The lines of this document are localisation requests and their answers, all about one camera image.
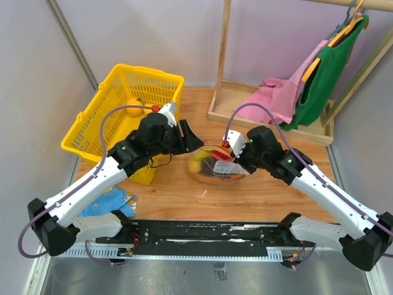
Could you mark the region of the yellow banana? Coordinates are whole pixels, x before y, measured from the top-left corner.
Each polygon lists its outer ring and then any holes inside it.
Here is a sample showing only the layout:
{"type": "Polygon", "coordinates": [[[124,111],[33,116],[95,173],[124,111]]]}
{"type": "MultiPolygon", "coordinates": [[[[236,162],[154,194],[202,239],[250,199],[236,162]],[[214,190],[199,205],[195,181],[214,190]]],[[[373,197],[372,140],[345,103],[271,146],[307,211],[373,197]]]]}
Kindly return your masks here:
{"type": "Polygon", "coordinates": [[[200,161],[211,156],[211,149],[198,149],[192,153],[191,159],[200,161]]]}

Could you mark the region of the yellow apple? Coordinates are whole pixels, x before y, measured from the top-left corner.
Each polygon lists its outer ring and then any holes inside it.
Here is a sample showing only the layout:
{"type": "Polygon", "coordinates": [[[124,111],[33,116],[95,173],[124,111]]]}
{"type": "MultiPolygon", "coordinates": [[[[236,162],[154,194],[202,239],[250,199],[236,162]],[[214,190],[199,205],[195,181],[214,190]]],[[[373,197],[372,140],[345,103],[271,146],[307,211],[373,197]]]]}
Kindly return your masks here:
{"type": "Polygon", "coordinates": [[[187,168],[191,173],[200,173],[202,170],[202,160],[200,159],[189,159],[187,168]]]}

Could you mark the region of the dark red grape bunch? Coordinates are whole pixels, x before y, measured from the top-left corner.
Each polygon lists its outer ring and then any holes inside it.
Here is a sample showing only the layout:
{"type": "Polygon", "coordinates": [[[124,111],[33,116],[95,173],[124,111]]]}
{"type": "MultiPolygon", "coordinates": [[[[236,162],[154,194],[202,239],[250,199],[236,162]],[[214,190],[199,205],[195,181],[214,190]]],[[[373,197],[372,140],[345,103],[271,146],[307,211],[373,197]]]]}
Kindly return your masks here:
{"type": "Polygon", "coordinates": [[[220,178],[221,180],[230,179],[232,175],[228,173],[221,173],[221,172],[214,172],[214,167],[216,163],[224,164],[226,161],[217,160],[213,157],[207,157],[201,160],[201,171],[199,172],[200,175],[207,176],[207,177],[216,177],[220,178]]]}

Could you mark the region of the red chili pepper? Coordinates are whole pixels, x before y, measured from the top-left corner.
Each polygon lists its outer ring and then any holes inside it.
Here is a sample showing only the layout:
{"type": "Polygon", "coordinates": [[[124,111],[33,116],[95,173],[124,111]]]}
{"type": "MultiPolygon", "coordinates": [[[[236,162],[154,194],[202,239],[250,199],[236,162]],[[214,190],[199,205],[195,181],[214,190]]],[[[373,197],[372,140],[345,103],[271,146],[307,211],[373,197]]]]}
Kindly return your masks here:
{"type": "Polygon", "coordinates": [[[229,155],[224,154],[223,152],[220,152],[220,151],[215,150],[215,149],[213,149],[212,151],[210,151],[209,154],[210,154],[213,158],[215,158],[215,159],[217,159],[217,160],[226,161],[226,162],[232,161],[232,158],[231,158],[229,155]]]}

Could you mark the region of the clear zip top bag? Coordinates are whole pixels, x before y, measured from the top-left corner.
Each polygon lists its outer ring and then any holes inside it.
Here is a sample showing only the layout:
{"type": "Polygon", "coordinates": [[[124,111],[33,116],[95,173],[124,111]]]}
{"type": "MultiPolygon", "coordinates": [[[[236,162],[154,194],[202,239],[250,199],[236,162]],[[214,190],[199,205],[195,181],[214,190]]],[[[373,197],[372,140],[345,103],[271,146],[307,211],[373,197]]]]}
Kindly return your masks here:
{"type": "MultiPolygon", "coordinates": [[[[230,150],[225,149],[224,147],[221,147],[221,146],[218,146],[218,145],[207,145],[207,146],[203,146],[200,149],[211,149],[211,150],[215,149],[215,150],[223,152],[224,154],[227,154],[227,155],[229,155],[231,157],[231,151],[230,150]]],[[[193,174],[197,174],[197,173],[189,172],[189,170],[187,168],[188,161],[185,164],[185,168],[186,168],[187,173],[194,179],[193,174]]],[[[219,164],[217,162],[216,166],[214,167],[214,172],[221,172],[221,173],[228,173],[228,174],[242,174],[242,175],[246,175],[246,176],[249,175],[249,173],[245,169],[243,169],[239,164],[234,163],[233,159],[232,159],[232,161],[226,162],[224,164],[219,164]]]]}

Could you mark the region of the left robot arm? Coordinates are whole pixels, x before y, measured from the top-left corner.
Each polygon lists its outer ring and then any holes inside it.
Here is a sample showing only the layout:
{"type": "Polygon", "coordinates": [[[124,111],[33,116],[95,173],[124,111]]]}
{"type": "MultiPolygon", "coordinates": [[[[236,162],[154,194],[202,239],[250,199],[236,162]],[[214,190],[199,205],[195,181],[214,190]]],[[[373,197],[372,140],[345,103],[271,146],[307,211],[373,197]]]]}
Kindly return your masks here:
{"type": "Polygon", "coordinates": [[[132,224],[122,211],[89,217],[80,213],[110,187],[148,166],[153,157],[186,154],[203,145],[186,120],[176,122],[171,114],[152,112],[91,172],[44,202],[32,200],[28,204],[28,226],[51,256],[66,252],[76,242],[96,238],[125,243],[131,237],[132,224]]]}

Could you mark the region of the yellow mango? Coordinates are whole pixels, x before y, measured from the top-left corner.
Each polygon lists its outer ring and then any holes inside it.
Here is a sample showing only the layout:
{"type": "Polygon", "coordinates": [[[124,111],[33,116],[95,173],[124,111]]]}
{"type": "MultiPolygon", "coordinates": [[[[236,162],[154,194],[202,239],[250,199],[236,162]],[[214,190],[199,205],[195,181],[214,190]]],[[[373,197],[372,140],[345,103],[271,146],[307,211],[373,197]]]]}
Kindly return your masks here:
{"type": "Polygon", "coordinates": [[[144,112],[152,112],[153,104],[146,103],[144,106],[145,106],[145,108],[143,109],[144,112]]]}

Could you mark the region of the orange fruit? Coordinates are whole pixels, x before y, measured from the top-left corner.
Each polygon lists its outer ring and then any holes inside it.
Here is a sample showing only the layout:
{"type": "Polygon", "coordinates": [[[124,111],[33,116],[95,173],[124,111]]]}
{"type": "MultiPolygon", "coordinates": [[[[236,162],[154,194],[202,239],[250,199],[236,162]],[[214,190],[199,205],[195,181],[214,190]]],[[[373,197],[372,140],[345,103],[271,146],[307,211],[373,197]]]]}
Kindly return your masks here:
{"type": "Polygon", "coordinates": [[[130,117],[137,117],[144,113],[143,108],[141,108],[141,106],[143,106],[144,104],[142,102],[142,99],[140,98],[130,98],[126,102],[126,105],[130,106],[129,108],[126,108],[126,112],[130,117]]]}

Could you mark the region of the pink shirt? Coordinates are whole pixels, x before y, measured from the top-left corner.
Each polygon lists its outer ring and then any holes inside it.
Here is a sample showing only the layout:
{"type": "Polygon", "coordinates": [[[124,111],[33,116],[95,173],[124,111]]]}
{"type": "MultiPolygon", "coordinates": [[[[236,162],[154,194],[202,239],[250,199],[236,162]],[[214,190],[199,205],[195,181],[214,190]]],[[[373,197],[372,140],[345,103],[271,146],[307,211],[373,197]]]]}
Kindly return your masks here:
{"type": "Polygon", "coordinates": [[[303,74],[328,43],[327,40],[321,41],[288,80],[278,78],[264,79],[261,87],[245,102],[258,103],[266,107],[274,115],[278,123],[290,123],[305,85],[302,82],[303,74]]]}

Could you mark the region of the yellow plastic basket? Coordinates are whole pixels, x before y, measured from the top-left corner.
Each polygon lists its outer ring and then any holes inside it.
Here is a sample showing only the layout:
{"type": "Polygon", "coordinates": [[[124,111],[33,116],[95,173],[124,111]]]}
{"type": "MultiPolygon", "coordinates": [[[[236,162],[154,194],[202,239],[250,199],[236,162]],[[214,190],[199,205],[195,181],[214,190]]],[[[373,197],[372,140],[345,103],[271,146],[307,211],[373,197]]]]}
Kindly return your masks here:
{"type": "Polygon", "coordinates": [[[181,103],[184,78],[159,69],[144,66],[117,64],[84,111],[61,142],[65,151],[78,155],[91,166],[103,156],[103,147],[112,148],[115,143],[139,127],[146,116],[143,113],[130,117],[122,106],[133,97],[159,107],[173,101],[181,103]]]}

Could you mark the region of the blue patterned cloth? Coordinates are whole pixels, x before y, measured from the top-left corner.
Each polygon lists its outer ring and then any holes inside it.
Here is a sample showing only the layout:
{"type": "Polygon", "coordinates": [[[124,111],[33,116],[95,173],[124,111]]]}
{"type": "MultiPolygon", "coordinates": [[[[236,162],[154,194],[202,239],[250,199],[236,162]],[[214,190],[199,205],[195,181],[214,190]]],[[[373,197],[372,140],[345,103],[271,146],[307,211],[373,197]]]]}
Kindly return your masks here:
{"type": "Polygon", "coordinates": [[[137,200],[135,195],[113,186],[92,201],[78,217],[101,216],[114,210],[120,210],[126,217],[133,217],[136,214],[137,200]]]}

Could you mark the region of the green shirt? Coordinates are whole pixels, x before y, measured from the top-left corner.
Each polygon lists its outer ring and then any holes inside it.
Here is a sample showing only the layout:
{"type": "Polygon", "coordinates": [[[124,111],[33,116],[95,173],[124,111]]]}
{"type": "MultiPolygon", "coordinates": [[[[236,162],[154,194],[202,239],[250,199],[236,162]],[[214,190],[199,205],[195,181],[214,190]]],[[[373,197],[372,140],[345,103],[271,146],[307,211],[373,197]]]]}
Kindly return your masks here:
{"type": "Polygon", "coordinates": [[[300,125],[309,126],[319,118],[344,67],[348,64],[356,39],[368,23],[369,17],[364,15],[364,19],[346,39],[338,41],[338,45],[333,48],[325,46],[319,52],[317,57],[321,61],[305,83],[292,121],[289,124],[280,124],[283,130],[297,129],[300,125]]]}

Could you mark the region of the grey hanger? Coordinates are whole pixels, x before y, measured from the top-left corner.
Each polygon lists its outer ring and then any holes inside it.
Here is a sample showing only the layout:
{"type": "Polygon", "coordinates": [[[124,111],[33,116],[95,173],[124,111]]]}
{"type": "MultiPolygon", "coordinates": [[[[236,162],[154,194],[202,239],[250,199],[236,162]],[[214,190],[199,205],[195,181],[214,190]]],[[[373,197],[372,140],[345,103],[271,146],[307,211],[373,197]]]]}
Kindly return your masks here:
{"type": "MultiPolygon", "coordinates": [[[[328,36],[327,36],[327,38],[326,38],[326,40],[328,40],[328,41],[330,41],[331,40],[331,38],[336,34],[336,33],[338,33],[341,29],[342,29],[342,27],[344,27],[344,25],[345,24],[347,24],[348,22],[350,22],[351,21],[351,19],[352,19],[352,17],[354,16],[354,14],[356,14],[356,13],[360,13],[359,12],[359,10],[360,10],[360,8],[361,8],[361,5],[363,4],[363,2],[364,2],[364,0],[361,0],[361,1],[352,1],[352,3],[350,4],[350,6],[349,6],[349,8],[348,8],[348,10],[347,10],[347,13],[346,13],[346,18],[345,18],[345,20],[342,22],[342,24],[340,24],[340,25],[338,25],[328,36]]],[[[349,34],[347,35],[347,36],[345,36],[342,40],[340,40],[340,41],[343,41],[344,39],[346,39],[348,36],[349,36],[349,34]]]]}

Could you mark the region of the yellow hanger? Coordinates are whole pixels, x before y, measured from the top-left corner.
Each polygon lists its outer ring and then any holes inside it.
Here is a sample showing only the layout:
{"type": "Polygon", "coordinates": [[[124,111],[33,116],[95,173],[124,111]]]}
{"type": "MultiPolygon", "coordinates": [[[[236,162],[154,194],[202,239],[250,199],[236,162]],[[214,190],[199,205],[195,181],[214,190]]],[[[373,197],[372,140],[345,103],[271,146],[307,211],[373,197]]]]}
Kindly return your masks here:
{"type": "MultiPolygon", "coordinates": [[[[331,38],[327,46],[333,48],[338,45],[338,41],[342,40],[345,36],[347,36],[354,29],[354,27],[363,19],[364,15],[360,13],[354,14],[351,21],[345,24],[344,27],[342,27],[342,29],[331,38]]],[[[320,61],[321,59],[319,57],[316,57],[314,59],[314,61],[310,64],[309,68],[303,74],[302,82],[306,82],[309,79],[320,61]]]]}

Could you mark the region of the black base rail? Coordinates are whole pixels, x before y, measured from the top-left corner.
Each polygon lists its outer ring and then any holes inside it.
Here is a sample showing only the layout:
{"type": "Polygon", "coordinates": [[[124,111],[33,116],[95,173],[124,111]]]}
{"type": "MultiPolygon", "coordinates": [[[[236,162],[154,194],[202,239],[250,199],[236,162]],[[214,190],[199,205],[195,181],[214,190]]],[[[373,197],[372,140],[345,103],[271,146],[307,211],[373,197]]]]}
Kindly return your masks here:
{"type": "Polygon", "coordinates": [[[117,258],[283,262],[304,257],[311,242],[284,233],[276,222],[134,219],[128,237],[99,237],[118,246],[117,258]]]}

